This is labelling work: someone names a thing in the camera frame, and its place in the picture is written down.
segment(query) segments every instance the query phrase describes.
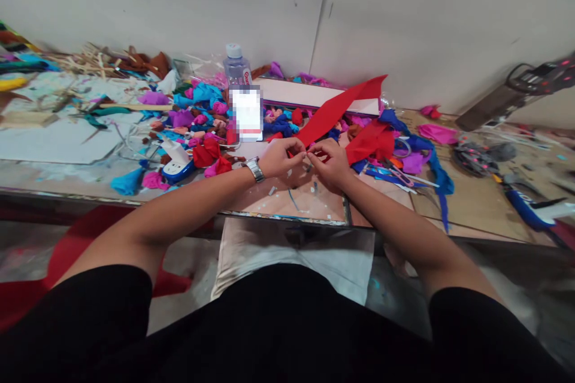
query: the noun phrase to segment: red plastic stool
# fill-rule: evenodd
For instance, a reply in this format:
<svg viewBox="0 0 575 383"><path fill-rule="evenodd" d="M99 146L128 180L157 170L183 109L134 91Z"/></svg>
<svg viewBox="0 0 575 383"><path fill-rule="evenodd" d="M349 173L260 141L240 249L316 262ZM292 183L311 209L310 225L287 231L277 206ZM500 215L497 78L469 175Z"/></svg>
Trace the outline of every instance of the red plastic stool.
<svg viewBox="0 0 575 383"><path fill-rule="evenodd" d="M58 241L45 278L0 283L0 332L13 326L32 309L97 236L133 210L108 205L93 209L76 221ZM190 278L166 272L160 267L152 296L184 293L191 284Z"/></svg>

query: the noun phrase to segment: white cloth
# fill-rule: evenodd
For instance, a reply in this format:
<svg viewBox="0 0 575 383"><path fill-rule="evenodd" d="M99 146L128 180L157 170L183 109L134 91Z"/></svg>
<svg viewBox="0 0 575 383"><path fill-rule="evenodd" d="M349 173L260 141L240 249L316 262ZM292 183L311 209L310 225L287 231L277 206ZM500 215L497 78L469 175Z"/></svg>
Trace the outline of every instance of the white cloth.
<svg viewBox="0 0 575 383"><path fill-rule="evenodd" d="M365 305L374 241L375 234L363 230L228 217L223 227L211 299L218 298L233 283L264 266L296 263L320 273L338 293Z"/></svg>

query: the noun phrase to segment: white wall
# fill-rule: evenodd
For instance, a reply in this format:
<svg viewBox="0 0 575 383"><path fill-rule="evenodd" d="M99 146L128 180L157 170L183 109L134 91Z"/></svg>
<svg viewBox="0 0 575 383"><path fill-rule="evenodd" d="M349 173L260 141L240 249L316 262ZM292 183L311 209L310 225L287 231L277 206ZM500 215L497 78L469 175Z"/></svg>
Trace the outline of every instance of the white wall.
<svg viewBox="0 0 575 383"><path fill-rule="evenodd" d="M322 0L0 0L0 16L41 47L110 48L174 57L237 42L254 67L309 71Z"/></svg>
<svg viewBox="0 0 575 383"><path fill-rule="evenodd" d="M515 64L574 51L574 23L575 0L324 0L311 72L348 85L388 73L398 105L460 113ZM571 95L516 116L575 127Z"/></svg>

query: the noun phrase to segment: pixelated screen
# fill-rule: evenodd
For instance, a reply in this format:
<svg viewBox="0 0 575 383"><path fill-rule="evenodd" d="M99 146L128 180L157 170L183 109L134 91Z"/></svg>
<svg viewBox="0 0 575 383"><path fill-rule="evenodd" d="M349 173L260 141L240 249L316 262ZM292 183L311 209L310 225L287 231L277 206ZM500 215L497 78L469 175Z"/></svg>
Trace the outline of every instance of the pixelated screen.
<svg viewBox="0 0 575 383"><path fill-rule="evenodd" d="M240 142L263 140L262 95L259 86L230 86L232 121Z"/></svg>

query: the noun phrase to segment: plastic water bottle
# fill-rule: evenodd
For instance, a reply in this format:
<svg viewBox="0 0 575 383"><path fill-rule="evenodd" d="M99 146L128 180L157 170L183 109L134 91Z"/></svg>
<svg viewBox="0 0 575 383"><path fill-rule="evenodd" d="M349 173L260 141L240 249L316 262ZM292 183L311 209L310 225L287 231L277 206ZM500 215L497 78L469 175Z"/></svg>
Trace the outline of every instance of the plastic water bottle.
<svg viewBox="0 0 575 383"><path fill-rule="evenodd" d="M223 61L229 85L252 85L252 69L250 62L242 57L241 46L227 44L228 58Z"/></svg>

